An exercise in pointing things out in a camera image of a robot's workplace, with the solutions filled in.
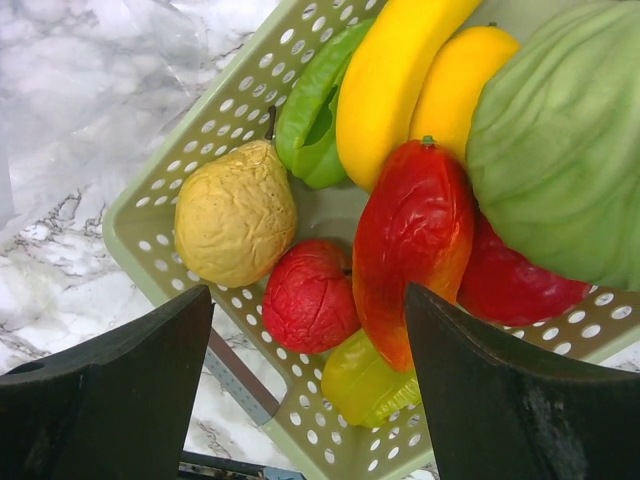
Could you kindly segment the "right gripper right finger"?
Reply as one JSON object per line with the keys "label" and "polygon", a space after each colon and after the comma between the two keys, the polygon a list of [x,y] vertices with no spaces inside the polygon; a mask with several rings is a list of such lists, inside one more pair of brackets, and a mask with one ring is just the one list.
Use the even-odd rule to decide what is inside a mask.
{"label": "right gripper right finger", "polygon": [[635,479],[639,377],[546,351],[412,284],[407,328],[444,479]]}

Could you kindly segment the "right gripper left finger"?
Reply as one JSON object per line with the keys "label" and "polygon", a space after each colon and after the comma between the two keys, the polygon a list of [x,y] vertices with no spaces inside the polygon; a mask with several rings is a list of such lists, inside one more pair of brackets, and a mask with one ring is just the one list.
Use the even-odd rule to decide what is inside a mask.
{"label": "right gripper left finger", "polygon": [[176,478],[212,310],[195,286],[3,374],[2,478]]}

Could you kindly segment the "yellow toy pear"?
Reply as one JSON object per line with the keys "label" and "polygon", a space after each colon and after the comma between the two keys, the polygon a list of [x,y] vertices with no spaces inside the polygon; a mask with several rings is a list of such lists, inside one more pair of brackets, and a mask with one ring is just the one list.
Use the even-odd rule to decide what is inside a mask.
{"label": "yellow toy pear", "polygon": [[174,244],[183,264],[227,288],[267,275],[293,241],[297,210],[288,171],[272,143],[276,108],[262,139],[202,166],[183,184]]}

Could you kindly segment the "clear zip top bag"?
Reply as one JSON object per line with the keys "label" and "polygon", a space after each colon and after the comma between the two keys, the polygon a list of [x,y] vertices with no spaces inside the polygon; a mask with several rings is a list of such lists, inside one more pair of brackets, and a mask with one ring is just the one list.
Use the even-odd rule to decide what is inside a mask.
{"label": "clear zip top bag", "polygon": [[1,236],[138,156],[274,10],[271,1],[5,1]]}

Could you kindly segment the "dark red toy fruit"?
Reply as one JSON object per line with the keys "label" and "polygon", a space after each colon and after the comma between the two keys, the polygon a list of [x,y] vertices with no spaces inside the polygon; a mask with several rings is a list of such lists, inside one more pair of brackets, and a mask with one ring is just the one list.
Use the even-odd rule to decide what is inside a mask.
{"label": "dark red toy fruit", "polygon": [[545,322],[578,305],[588,283],[558,276],[508,248],[476,214],[473,247],[458,303],[472,316],[509,327]]}

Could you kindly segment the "yellow green toy pepper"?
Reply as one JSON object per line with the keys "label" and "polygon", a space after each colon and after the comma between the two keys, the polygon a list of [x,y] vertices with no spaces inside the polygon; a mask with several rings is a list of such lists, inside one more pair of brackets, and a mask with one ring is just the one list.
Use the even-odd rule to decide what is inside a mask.
{"label": "yellow green toy pepper", "polygon": [[321,390],[347,424],[370,429],[382,426],[403,408],[421,403],[415,372],[393,370],[362,329],[329,355]]}

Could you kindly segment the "green perforated plastic basket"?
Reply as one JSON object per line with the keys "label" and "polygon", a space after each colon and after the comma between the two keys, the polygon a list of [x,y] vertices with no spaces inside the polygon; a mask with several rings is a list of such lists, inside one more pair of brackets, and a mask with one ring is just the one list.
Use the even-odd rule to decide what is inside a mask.
{"label": "green perforated plastic basket", "polygon": [[275,398],[219,335],[206,368],[309,479],[402,479],[434,461],[425,415],[405,407],[376,428],[346,423],[320,390],[323,355],[279,345],[262,299],[272,268],[305,238],[349,248],[367,201],[346,184],[314,190],[287,177],[265,140],[270,111],[332,39],[380,1],[283,1],[191,108],[107,213],[106,246],[155,305],[209,270],[216,306],[283,378]]}

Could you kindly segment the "green toy cabbage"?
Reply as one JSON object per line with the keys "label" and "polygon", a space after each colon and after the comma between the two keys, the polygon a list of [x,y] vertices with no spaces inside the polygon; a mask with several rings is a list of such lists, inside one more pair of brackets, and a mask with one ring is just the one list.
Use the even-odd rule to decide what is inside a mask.
{"label": "green toy cabbage", "polygon": [[538,28],[486,84],[467,171],[495,232],[531,263],[639,287],[639,5],[587,1]]}

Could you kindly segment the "orange yellow toy fruit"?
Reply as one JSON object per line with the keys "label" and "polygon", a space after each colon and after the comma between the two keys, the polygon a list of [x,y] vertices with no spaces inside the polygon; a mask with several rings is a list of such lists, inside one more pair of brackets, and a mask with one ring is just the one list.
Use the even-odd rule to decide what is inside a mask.
{"label": "orange yellow toy fruit", "polygon": [[511,34],[494,24],[466,28],[448,40],[425,77],[409,137],[431,136],[465,164],[466,142],[480,93],[519,48]]}

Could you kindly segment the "green toy pepper slice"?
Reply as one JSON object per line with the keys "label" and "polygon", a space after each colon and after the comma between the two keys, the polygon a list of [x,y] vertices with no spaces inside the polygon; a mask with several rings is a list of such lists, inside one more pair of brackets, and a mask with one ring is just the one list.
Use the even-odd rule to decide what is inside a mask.
{"label": "green toy pepper slice", "polygon": [[336,148],[337,102],[351,57],[371,19],[346,28],[307,65],[284,103],[275,146],[285,167],[312,189],[341,183],[346,172]]}

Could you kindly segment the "yellow toy banana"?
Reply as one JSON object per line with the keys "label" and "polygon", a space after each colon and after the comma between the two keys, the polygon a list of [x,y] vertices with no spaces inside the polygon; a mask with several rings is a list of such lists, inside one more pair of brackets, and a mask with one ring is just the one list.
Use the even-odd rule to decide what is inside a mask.
{"label": "yellow toy banana", "polygon": [[479,0],[385,3],[346,70],[335,117],[338,156],[371,192],[387,156],[409,137],[414,108],[436,53]]}

